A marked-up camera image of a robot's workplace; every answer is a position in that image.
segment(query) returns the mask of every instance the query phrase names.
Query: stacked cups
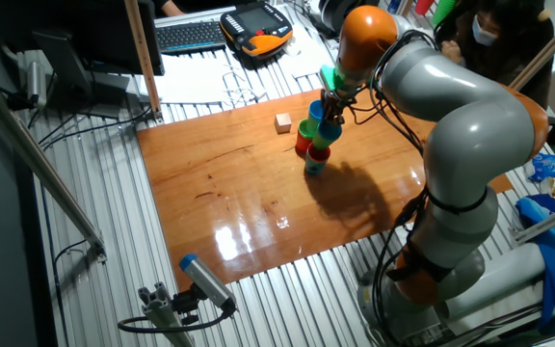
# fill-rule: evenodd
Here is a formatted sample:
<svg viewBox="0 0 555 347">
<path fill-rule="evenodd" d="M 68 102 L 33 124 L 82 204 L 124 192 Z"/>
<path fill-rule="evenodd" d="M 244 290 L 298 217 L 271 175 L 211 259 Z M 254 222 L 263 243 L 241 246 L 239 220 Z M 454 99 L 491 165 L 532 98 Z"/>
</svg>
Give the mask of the stacked cups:
<svg viewBox="0 0 555 347">
<path fill-rule="evenodd" d="M 299 123 L 296 150 L 305 153 L 305 172 L 319 174 L 329 160 L 329 146 L 342 134 L 340 125 L 323 121 L 323 108 L 320 100 L 309 105 L 307 119 Z"/>
</svg>

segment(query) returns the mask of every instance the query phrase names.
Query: glossy wood surface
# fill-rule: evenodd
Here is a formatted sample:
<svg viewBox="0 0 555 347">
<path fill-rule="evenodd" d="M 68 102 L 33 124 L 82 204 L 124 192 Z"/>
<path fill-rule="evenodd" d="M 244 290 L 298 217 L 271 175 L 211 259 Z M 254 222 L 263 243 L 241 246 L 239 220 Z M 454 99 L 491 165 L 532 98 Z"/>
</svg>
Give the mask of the glossy wood surface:
<svg viewBox="0 0 555 347">
<path fill-rule="evenodd" d="M 295 143 L 319 91 L 139 131 L 179 288 L 181 256 L 197 254 L 224 282 L 387 230 L 425 183 L 420 155 L 381 117 L 346 112 L 325 170 L 304 174 Z M 371 106 L 361 98 L 360 108 Z M 289 113 L 290 134 L 274 116 Z M 363 120 L 369 113 L 358 113 Z M 421 139 L 434 124 L 406 117 Z M 511 189 L 502 175 L 498 193 Z"/>
</svg>

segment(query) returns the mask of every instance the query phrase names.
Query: computer keyboard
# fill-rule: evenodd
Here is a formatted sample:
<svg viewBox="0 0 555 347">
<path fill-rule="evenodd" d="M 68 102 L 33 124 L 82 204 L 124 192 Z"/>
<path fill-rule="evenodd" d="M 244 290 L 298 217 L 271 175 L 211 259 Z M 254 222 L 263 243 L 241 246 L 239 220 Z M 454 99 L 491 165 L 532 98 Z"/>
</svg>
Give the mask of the computer keyboard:
<svg viewBox="0 0 555 347">
<path fill-rule="evenodd" d="M 157 28 L 160 51 L 167 54 L 220 48 L 226 38 L 217 21 L 176 24 Z"/>
</svg>

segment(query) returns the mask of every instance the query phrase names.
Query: face mask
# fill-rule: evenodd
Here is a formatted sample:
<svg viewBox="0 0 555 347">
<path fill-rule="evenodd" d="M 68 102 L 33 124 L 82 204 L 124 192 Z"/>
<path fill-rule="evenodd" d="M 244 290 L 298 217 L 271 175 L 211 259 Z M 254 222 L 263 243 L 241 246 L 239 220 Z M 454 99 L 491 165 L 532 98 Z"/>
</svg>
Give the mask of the face mask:
<svg viewBox="0 0 555 347">
<path fill-rule="evenodd" d="M 477 19 L 476 15 L 472 20 L 472 35 L 477 42 L 487 47 L 493 45 L 496 39 L 498 39 L 497 35 L 481 29 L 481 26 L 479 25 L 479 20 Z"/>
</svg>

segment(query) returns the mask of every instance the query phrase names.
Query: small wooden block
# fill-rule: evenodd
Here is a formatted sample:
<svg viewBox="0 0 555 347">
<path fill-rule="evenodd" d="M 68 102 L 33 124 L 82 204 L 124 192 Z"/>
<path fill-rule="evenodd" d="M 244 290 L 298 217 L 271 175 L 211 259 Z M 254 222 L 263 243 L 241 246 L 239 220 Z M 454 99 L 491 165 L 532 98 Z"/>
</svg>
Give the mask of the small wooden block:
<svg viewBox="0 0 555 347">
<path fill-rule="evenodd" d="M 290 115 L 277 114 L 274 125 L 276 126 L 276 131 L 278 134 L 285 134 L 290 132 L 290 125 L 292 125 L 292 122 L 290 121 Z"/>
</svg>

